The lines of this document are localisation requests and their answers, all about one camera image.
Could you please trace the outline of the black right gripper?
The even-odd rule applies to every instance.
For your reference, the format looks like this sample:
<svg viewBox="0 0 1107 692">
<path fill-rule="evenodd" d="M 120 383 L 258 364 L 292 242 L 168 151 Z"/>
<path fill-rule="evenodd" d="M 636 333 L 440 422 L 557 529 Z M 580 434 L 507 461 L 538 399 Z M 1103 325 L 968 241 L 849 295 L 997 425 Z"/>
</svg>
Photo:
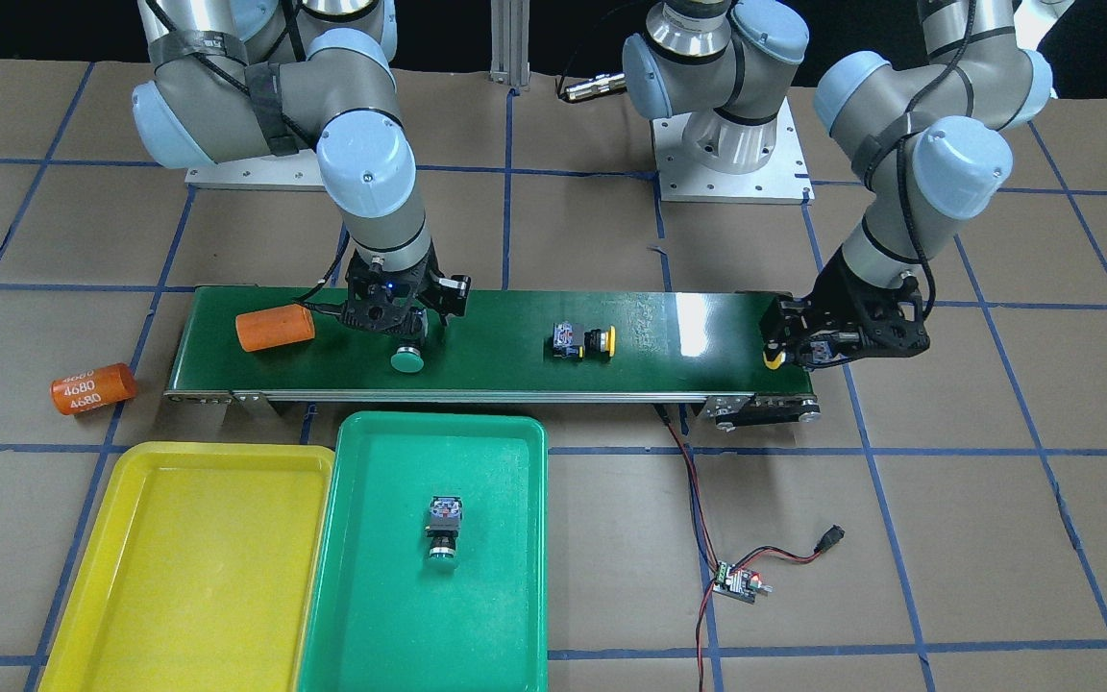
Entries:
<svg viewBox="0 0 1107 692">
<path fill-rule="evenodd" d="M 449 316 L 465 314 L 470 285 L 467 275 L 439 271 L 434 250 L 399 271 L 387 270 L 377 257 L 365 262 L 354 255 L 346 268 L 341 324 L 370 333 L 426 334 L 431 312 L 443 327 Z"/>
</svg>

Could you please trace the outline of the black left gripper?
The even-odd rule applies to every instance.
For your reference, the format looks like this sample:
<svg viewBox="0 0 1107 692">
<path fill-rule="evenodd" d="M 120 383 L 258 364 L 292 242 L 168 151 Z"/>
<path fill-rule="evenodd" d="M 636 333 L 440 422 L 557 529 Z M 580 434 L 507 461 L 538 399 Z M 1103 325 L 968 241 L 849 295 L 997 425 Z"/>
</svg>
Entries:
<svg viewBox="0 0 1107 692">
<path fill-rule="evenodd" d="M 807 371 L 862 358 L 913 358 L 930 347 L 925 304 L 915 277 L 896 288 L 856 276 L 842 254 L 832 256 L 813 292 L 776 295 L 761 318 L 766 342 L 797 342 Z"/>
</svg>

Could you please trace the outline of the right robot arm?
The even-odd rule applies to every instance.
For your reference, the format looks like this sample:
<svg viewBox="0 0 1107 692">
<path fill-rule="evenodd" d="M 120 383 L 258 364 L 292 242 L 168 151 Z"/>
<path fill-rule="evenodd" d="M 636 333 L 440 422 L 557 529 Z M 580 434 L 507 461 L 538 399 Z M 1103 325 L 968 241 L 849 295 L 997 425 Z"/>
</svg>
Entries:
<svg viewBox="0 0 1107 692">
<path fill-rule="evenodd" d="M 154 78 L 135 87 L 142 145 L 168 169 L 315 154 L 355 254 L 339 323 L 422 340 L 464 314 L 469 277 L 439 271 L 390 66 L 391 1 L 141 1 Z"/>
</svg>

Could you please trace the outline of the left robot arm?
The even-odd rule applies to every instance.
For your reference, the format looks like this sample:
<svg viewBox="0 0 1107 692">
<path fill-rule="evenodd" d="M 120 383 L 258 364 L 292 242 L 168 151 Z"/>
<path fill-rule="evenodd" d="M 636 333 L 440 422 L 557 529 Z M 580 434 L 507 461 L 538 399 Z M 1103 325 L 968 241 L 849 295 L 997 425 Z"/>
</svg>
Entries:
<svg viewBox="0 0 1107 692">
<path fill-rule="evenodd" d="M 817 371 L 928 347 L 937 304 L 931 260 L 984 211 L 1012 171 L 1003 132 L 1048 104 L 1051 64 L 1020 48 L 1008 1 L 922 1 L 928 63 L 897 69 L 861 51 L 827 69 L 814 111 L 873 193 L 813 290 L 777 299 L 761 320 L 766 366 Z M 687 113 L 686 143 L 711 169 L 726 136 L 774 130 L 809 31 L 777 1 L 659 1 L 628 37 L 621 65 L 642 117 Z"/>
</svg>

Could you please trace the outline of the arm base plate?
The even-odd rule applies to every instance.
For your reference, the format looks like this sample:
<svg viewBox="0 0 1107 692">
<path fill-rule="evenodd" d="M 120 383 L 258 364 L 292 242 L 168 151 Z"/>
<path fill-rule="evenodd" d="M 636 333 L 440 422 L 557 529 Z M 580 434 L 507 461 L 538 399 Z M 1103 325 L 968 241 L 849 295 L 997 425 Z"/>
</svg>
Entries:
<svg viewBox="0 0 1107 692">
<path fill-rule="evenodd" d="M 265 155 L 189 167 L 184 182 L 220 192 L 325 192 L 319 161 L 311 149 L 294 155 Z"/>
<path fill-rule="evenodd" d="M 713 111 L 655 118 L 652 144 L 664 202 L 813 202 L 787 101 L 761 126 L 742 126 Z"/>
</svg>

